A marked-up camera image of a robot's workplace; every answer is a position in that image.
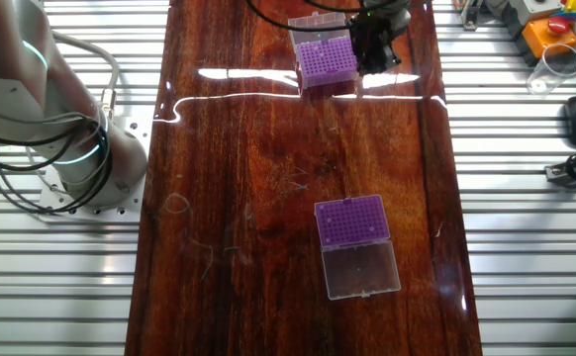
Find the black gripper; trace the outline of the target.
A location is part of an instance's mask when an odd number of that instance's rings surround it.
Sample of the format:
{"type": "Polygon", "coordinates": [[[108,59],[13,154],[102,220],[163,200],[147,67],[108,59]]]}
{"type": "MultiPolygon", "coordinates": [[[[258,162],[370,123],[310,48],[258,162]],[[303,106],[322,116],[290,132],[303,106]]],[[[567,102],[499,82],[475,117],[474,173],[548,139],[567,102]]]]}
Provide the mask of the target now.
{"type": "Polygon", "coordinates": [[[392,49],[395,25],[391,18],[374,13],[358,13],[348,19],[352,49],[358,60],[360,75],[378,74],[402,62],[392,49]]]}

